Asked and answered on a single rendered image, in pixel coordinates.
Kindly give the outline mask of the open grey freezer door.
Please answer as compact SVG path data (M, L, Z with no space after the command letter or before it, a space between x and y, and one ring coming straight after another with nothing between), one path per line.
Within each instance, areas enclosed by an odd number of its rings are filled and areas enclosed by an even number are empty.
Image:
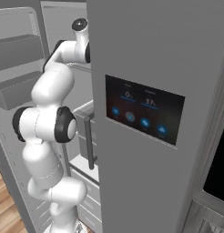
M20 107L32 106L31 91L46 58L36 11L30 7L0 9L0 170L25 218L28 233L44 233L52 222L48 201L27 192L31 175L22 159L25 146L13 129Z

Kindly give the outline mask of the grey freezer drawer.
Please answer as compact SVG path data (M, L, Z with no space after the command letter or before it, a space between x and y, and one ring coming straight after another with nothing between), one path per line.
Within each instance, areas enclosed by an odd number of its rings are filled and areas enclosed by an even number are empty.
M95 113L94 113L94 102L89 101L88 103L82 105L78 110L74 112L76 121L77 121L77 134L79 137L80 143L80 151L81 156L87 158L87 142L86 142L86 131L85 131L85 124L84 119L86 116L90 118L90 126L91 126L91 137L92 137L92 146L93 146L93 155L96 164L97 162L97 155L96 155L96 146L97 146L97 139L96 139L96 124L95 124Z

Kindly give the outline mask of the grey fridge with touch screen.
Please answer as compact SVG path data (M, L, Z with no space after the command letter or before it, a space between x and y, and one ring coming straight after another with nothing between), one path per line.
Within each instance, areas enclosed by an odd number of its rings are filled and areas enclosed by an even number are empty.
M44 0L49 37L86 7L97 139L93 233L182 233L224 128L224 0Z

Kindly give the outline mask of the grey wooden cupboard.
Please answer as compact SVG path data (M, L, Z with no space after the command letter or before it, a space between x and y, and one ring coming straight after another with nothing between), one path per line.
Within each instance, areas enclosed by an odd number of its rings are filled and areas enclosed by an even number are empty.
M182 233L224 233L224 216L193 200Z

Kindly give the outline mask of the black oven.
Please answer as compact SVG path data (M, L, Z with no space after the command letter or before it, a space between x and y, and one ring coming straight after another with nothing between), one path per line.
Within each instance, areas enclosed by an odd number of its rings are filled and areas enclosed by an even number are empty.
M203 190L211 196L224 201L224 130Z

